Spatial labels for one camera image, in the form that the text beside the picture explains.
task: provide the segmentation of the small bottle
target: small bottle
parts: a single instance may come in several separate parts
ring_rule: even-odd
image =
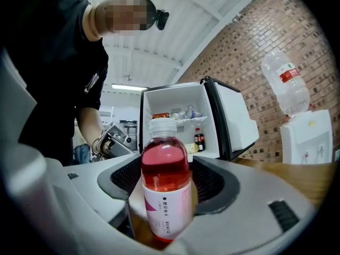
[[[196,128],[195,143],[199,147],[198,152],[202,152],[206,149],[206,145],[204,142],[204,135],[201,133],[201,130],[199,127]]]
[[[142,153],[144,200],[152,232],[170,242],[192,219],[189,164],[172,118],[151,120],[149,127],[151,140]]]

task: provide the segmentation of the black grille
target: black grille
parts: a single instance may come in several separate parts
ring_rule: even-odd
[[[191,167],[192,179],[197,188],[198,203],[213,198],[220,193],[224,186],[222,176],[195,160]]]
[[[141,165],[141,157],[139,157],[115,171],[111,175],[111,181],[130,195],[140,178]]]

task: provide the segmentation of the white bottle cap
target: white bottle cap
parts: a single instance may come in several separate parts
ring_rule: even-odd
[[[150,133],[158,131],[174,131],[177,132],[176,121],[172,118],[152,119],[149,123]]]
[[[180,118],[180,115],[178,113],[174,113],[172,115],[172,118],[175,119],[175,120],[178,120]]]

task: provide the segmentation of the person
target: person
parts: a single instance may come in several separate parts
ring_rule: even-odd
[[[86,143],[77,125],[74,126],[73,135],[73,163],[88,164],[91,162],[90,146]]]
[[[15,0],[4,11],[5,48],[36,100],[19,142],[72,164],[74,119],[94,150],[103,125],[100,95],[108,71],[103,36],[163,29],[168,17],[150,0]]]

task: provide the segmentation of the tabletop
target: tabletop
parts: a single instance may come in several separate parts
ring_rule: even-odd
[[[264,163],[259,160],[237,158],[233,163],[250,166],[270,172],[295,187],[311,203],[319,207],[327,194],[337,165],[292,165],[282,163]]]

